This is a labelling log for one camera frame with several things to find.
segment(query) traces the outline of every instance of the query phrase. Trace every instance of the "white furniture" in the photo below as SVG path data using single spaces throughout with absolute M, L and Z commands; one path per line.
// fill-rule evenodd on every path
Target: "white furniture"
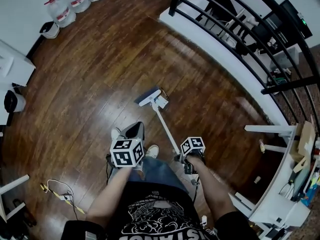
M 13 209 L 11 212 L 6 214 L 5 213 L 5 209 L 4 209 L 4 205 L 2 203 L 1 195 L 3 195 L 4 193 L 8 192 L 9 190 L 12 190 L 13 188 L 15 188 L 16 186 L 20 185 L 21 183 L 24 183 L 25 181 L 29 180 L 29 178 L 30 178 L 29 175 L 25 175 L 25 176 L 23 176 L 21 178 L 18 178 L 16 180 L 14 180 L 13 182 L 11 182 L 11 183 L 9 183 L 7 185 L 4 185 L 3 187 L 0 188 L 0 216 L 3 218 L 3 220 L 5 222 L 7 222 L 7 220 L 9 220 L 13 215 L 15 215 L 23 207 L 25 207 L 26 204 L 23 202 L 18 207 Z
M 260 239 L 268 233 L 269 228 L 263 223 L 276 225 L 278 228 L 287 226 L 300 227 L 306 220 L 310 210 L 301 202 L 293 202 L 280 195 L 282 188 L 288 183 L 293 172 L 295 161 L 290 155 L 297 126 L 273 126 L 273 125 L 246 125 L 248 132 L 277 133 L 287 139 L 287 147 L 265 145 L 266 150 L 284 153 L 280 165 L 271 180 L 268 188 L 257 204 L 251 203 L 241 194 L 231 195 L 233 205 L 248 219 L 255 222 L 264 230 Z
M 2 41 L 0 41 L 0 56 L 6 62 L 0 70 L 0 85 L 15 83 L 26 86 L 36 68 L 35 65 L 23 54 Z

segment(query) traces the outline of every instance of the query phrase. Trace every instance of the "mop handle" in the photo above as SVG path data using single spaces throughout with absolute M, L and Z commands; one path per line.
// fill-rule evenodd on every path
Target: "mop handle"
M 175 140 L 174 140 L 174 137 L 172 137 L 171 132 L 169 131 L 169 129 L 168 129 L 167 125 L 166 125 L 165 120 L 163 119 L 162 115 L 160 114 L 160 111 L 159 111 L 159 109 L 158 109 L 158 105 L 156 104 L 156 102 L 155 102 L 153 99 L 151 100 L 151 104 L 152 104 L 153 110 L 154 110 L 154 111 L 156 112 L 156 114 L 158 115 L 158 117 L 159 117 L 159 119 L 160 119 L 160 121 L 161 121 L 161 123 L 162 123 L 162 125 L 163 125 L 163 128 L 164 128 L 166 134 L 168 135 L 168 137 L 169 137 L 169 139 L 170 139 L 170 141 L 171 141 L 171 144 L 172 144 L 175 152 L 177 153 L 177 155 L 180 155 L 180 149 L 178 148 L 177 143 L 176 143 Z

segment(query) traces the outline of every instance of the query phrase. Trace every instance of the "red label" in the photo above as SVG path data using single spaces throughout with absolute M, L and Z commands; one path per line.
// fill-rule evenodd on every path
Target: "red label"
M 60 15 L 58 15 L 58 16 L 56 17 L 56 19 L 57 19 L 59 22 L 61 22 L 62 20 L 64 20 L 64 19 L 68 16 L 68 14 L 69 14 L 69 8 L 67 7 L 63 13 L 61 13 Z
M 83 1 L 83 0 L 74 0 L 74 1 L 71 2 L 71 5 L 72 5 L 73 7 L 78 6 L 79 4 L 81 4 L 82 1 Z

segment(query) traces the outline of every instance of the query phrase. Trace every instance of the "flat mop head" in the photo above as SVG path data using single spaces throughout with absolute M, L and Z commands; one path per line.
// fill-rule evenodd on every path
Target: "flat mop head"
M 158 86 L 146 91 L 144 94 L 140 95 L 134 102 L 140 107 L 150 103 L 155 100 L 161 94 L 161 89 Z

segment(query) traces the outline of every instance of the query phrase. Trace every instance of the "cardboard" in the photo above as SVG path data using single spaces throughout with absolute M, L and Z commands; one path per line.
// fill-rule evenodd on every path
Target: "cardboard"
M 297 125 L 296 138 L 300 136 L 300 140 L 294 140 L 290 149 L 290 155 L 298 164 L 294 167 L 295 173 L 307 167 L 311 162 L 311 152 L 315 143 L 316 133 L 312 123 L 305 121 L 304 125 Z

